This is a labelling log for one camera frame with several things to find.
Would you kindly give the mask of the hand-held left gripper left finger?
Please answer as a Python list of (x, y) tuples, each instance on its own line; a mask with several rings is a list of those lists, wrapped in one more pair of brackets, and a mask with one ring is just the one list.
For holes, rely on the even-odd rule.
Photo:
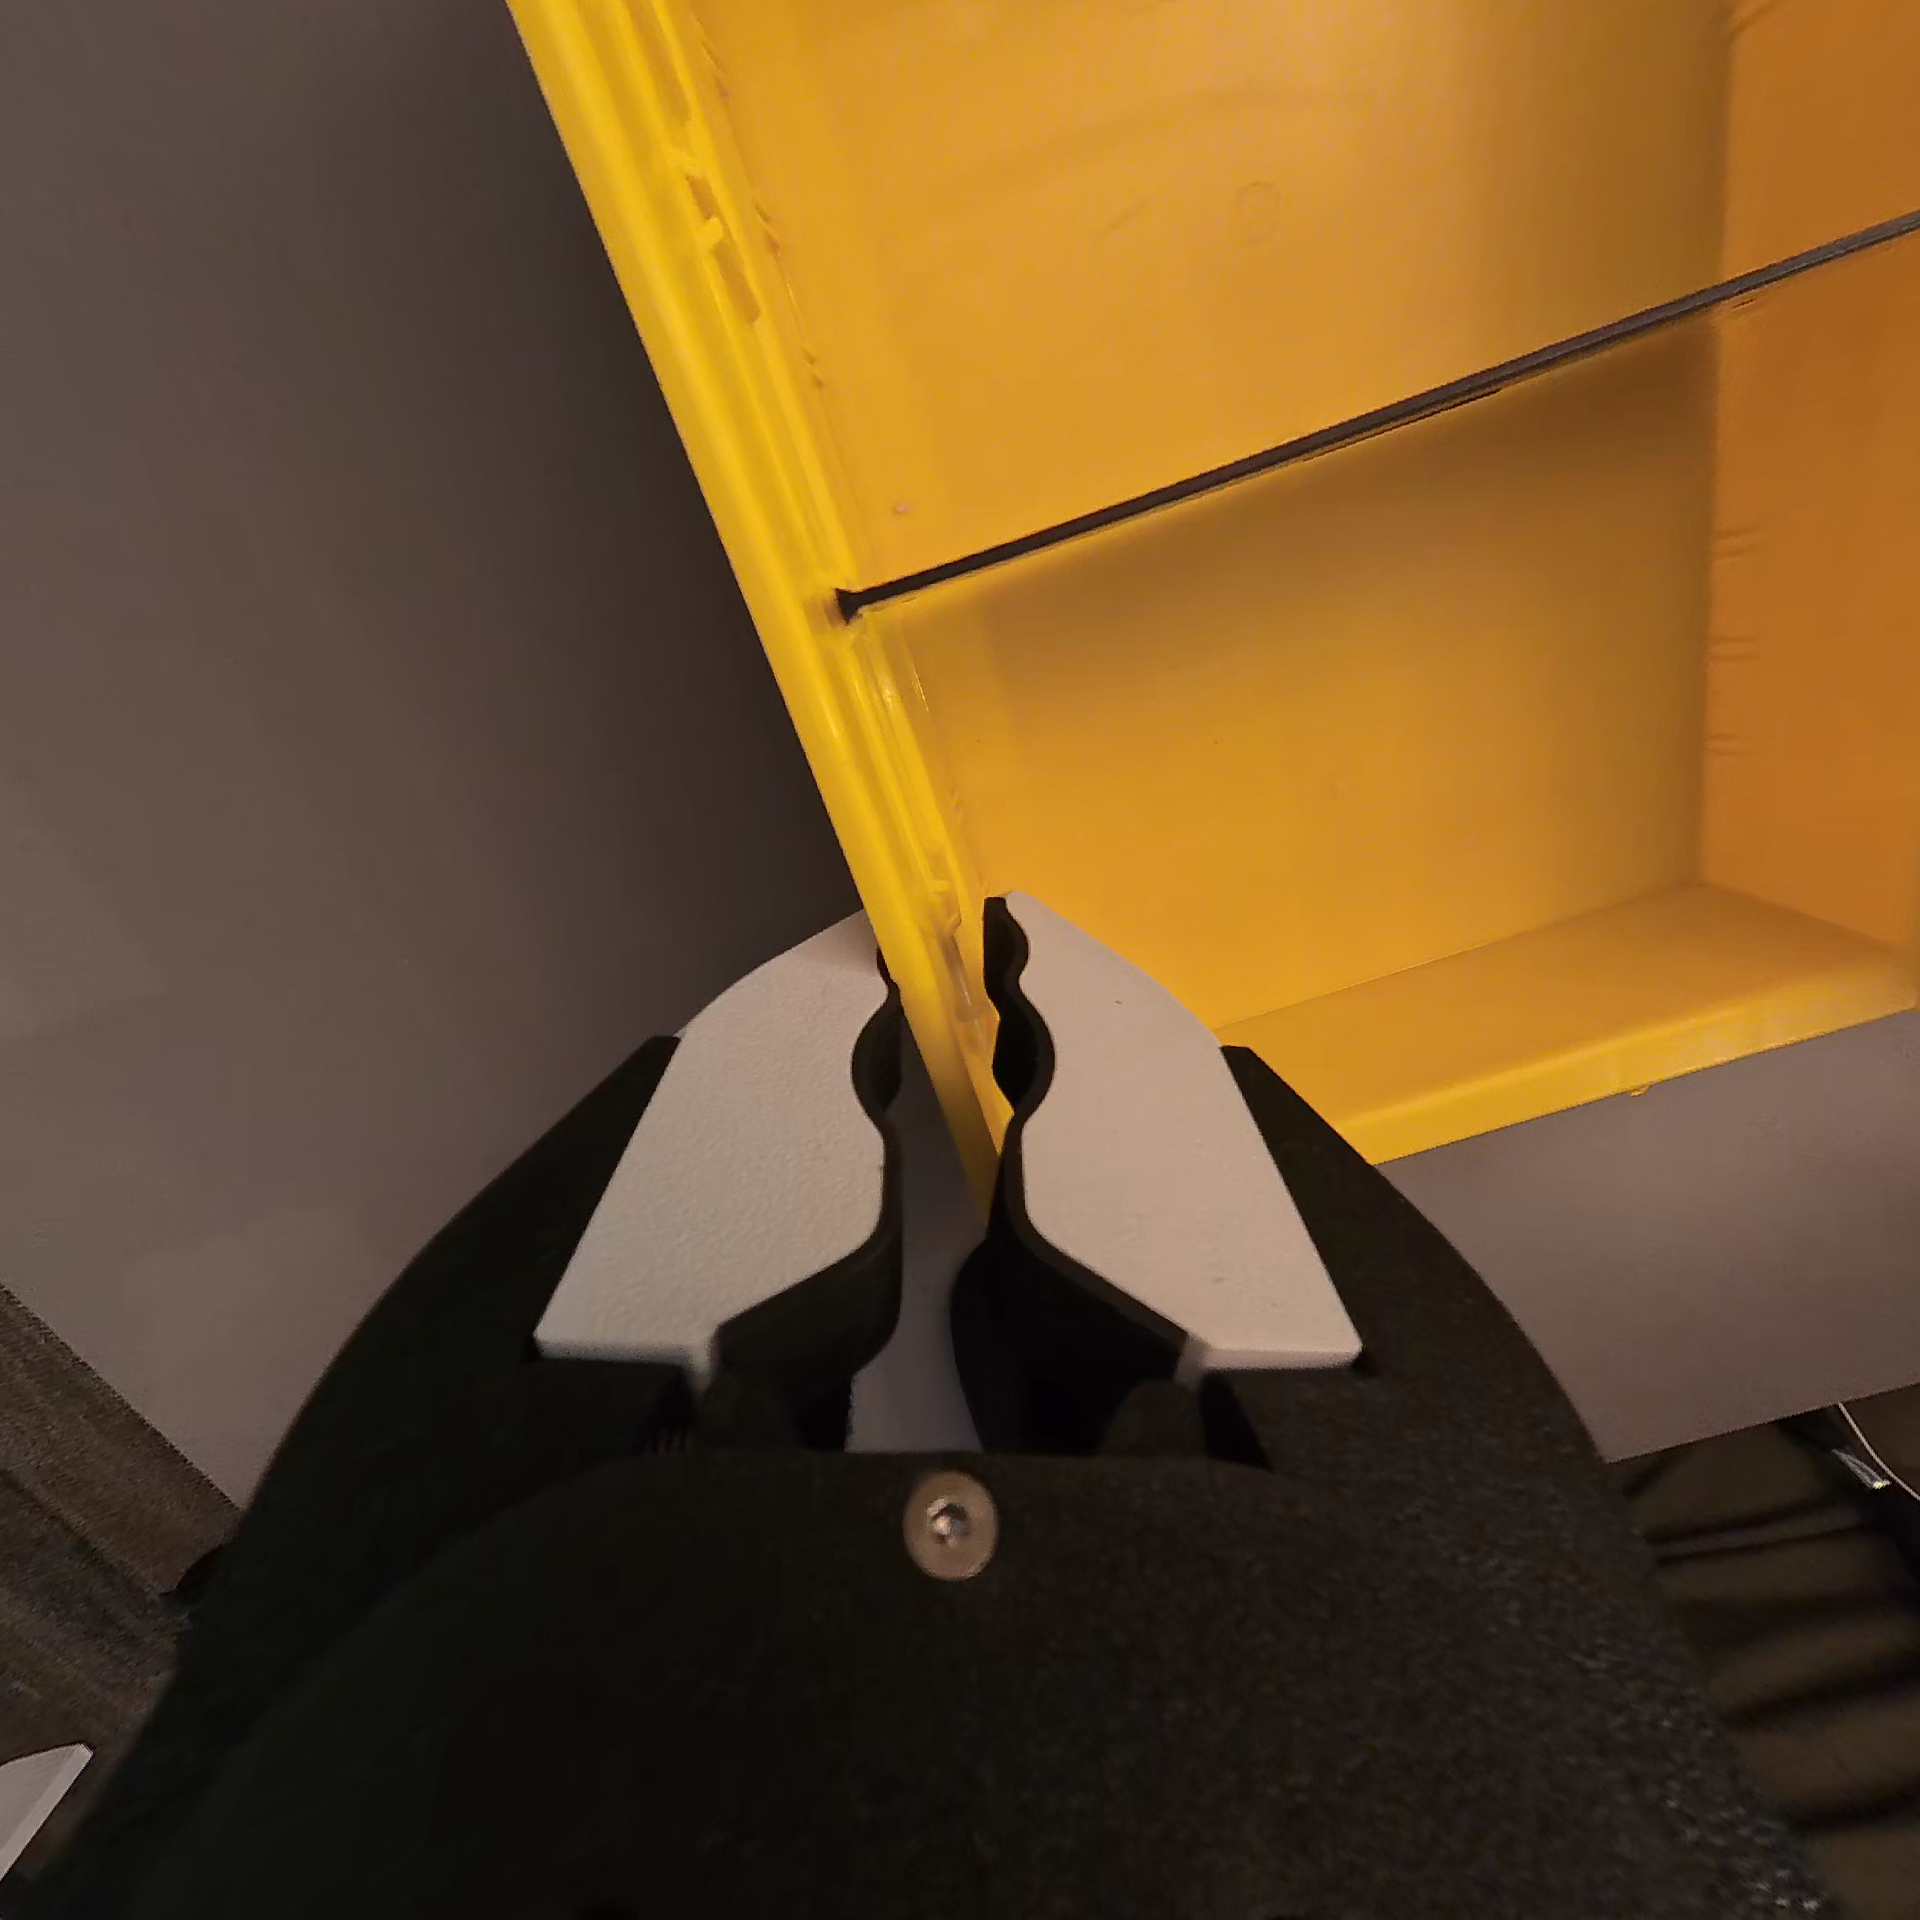
[(543, 1359), (723, 1378), (845, 1420), (903, 1300), (903, 1012), (867, 914), (746, 974), (675, 1037), (538, 1326)]

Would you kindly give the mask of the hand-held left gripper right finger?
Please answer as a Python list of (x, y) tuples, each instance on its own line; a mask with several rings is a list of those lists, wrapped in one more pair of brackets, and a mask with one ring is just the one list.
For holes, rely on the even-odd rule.
[(1360, 1332), (1205, 1023), (1031, 894), (984, 907), (1009, 1118), (954, 1287), (975, 1401), (1333, 1371)]

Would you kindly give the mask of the yellow plastic bin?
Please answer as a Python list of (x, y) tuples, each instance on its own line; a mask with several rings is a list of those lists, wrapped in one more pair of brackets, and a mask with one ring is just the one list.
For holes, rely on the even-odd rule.
[(1916, 1007), (1916, 5), (527, 2), (964, 1153), (1031, 894), (1371, 1162)]

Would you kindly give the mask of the black divider panel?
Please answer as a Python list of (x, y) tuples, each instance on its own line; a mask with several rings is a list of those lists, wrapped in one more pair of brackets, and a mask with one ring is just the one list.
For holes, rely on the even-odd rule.
[(1675, 326), (1679, 322), (1756, 297), (1785, 281), (1795, 281), (1848, 259), (1897, 245), (1916, 233), (1917, 210), (1908, 209), (1880, 223), (1836, 236), (1816, 247), (1796, 250), (1754, 269), (1703, 284), (1685, 294), (1648, 305), (1555, 343), (1545, 343), (1492, 366), (1476, 367), (1474, 372), (1457, 374), (1455, 379), (1384, 403), (1355, 417), (1320, 425), (1300, 437), (1241, 454), (1227, 465), (1189, 474), (1161, 487), (1152, 487), (1151, 492), (1058, 519), (1039, 530), (981, 546), (954, 561), (913, 570), (885, 582), (840, 587), (835, 593), (836, 614), (841, 621), (852, 623), (867, 613), (889, 607), (914, 595), (959, 585), (992, 570), (1033, 561), (1073, 542), (1106, 534), (1151, 515), (1171, 513), (1216, 492), (1249, 484), (1263, 475), (1311, 465), (1344, 449), (1375, 441), (1384, 434), (1421, 425), (1460, 407), (1507, 393), (1537, 378), (1545, 378), (1548, 372), (1579, 366), (1600, 353), (1635, 346), (1653, 334)]

